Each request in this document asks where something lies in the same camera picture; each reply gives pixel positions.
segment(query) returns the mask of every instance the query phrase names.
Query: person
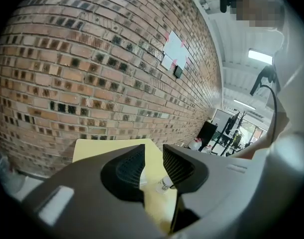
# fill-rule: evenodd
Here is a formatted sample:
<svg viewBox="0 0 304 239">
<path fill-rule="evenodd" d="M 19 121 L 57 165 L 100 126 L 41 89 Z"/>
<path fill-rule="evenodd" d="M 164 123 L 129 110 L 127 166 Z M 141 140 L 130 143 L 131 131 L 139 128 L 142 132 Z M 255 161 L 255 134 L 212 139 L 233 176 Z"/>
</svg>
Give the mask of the person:
<svg viewBox="0 0 304 239">
<path fill-rule="evenodd" d="M 242 135 L 241 135 L 241 133 L 239 132 L 239 130 L 236 130 L 235 133 L 236 133 L 236 135 L 235 135 L 235 137 L 234 137 L 234 139 L 233 139 L 232 146 L 233 146 L 234 148 L 238 148 L 238 147 L 239 147 L 239 144 L 240 144 L 240 141 L 241 141 L 241 139 L 242 139 Z"/>
<path fill-rule="evenodd" d="M 258 149 L 271 145 L 277 117 L 275 140 L 289 133 L 304 133 L 304 24 L 284 0 L 233 0 L 230 12 L 236 20 L 249 26 L 278 31 L 283 36 L 280 50 L 273 56 L 278 84 L 273 89 L 277 96 L 277 114 L 265 136 L 232 157 L 251 159 Z M 267 106 L 273 108 L 269 95 Z"/>
</svg>

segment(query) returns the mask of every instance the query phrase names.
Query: plastic bottle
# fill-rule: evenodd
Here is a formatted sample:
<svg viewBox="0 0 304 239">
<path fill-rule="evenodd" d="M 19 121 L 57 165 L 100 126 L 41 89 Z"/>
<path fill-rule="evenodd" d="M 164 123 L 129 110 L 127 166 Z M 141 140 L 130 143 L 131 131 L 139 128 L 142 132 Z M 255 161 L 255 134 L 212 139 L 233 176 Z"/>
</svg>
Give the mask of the plastic bottle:
<svg viewBox="0 0 304 239">
<path fill-rule="evenodd" d="M 202 150 L 202 153 L 211 154 L 211 145 L 206 146 L 206 147 Z"/>
</svg>

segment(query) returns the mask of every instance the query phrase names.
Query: black cable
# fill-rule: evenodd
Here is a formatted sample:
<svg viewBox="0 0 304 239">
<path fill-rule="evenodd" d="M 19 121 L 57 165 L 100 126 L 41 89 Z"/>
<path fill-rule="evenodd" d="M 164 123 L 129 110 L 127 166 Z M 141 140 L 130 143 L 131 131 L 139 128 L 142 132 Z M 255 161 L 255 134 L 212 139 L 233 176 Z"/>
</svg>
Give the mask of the black cable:
<svg viewBox="0 0 304 239">
<path fill-rule="evenodd" d="M 276 98 L 276 94 L 273 91 L 273 89 L 271 87 L 269 87 L 268 85 L 262 84 L 262 85 L 260 85 L 260 87 L 261 88 L 262 87 L 268 88 L 271 91 L 271 94 L 272 94 L 272 97 L 273 97 L 273 102 L 274 102 L 274 106 L 275 106 L 275 123 L 274 123 L 274 126 L 273 126 L 273 132 L 272 132 L 272 136 L 271 136 L 271 143 L 273 143 L 273 141 L 275 140 L 276 128 L 277 128 L 277 112 L 278 112 L 277 98 Z"/>
</svg>

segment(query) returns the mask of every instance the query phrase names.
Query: ceiling light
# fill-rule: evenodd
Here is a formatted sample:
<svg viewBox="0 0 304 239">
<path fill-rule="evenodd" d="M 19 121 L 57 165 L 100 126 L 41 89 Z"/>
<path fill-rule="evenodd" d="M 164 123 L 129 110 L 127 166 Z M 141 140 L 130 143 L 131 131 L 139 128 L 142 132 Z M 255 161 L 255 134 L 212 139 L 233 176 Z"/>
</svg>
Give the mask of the ceiling light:
<svg viewBox="0 0 304 239">
<path fill-rule="evenodd" d="M 251 50 L 251 49 L 250 49 L 250 50 L 249 50 L 249 53 L 248 53 L 248 57 L 272 65 L 272 56 L 263 54 L 263 53 L 261 53 L 261 52 L 254 51 L 254 50 Z"/>
<path fill-rule="evenodd" d="M 245 107 L 248 107 L 248 108 L 250 108 L 250 109 L 253 109 L 253 110 L 255 110 L 256 108 L 253 108 L 252 106 L 249 106 L 249 105 L 246 105 L 246 104 L 244 104 L 244 103 L 242 103 L 241 101 L 238 101 L 238 100 L 234 100 L 236 103 L 239 103 L 239 104 L 241 104 L 241 105 L 243 105 L 243 106 L 245 106 Z"/>
</svg>

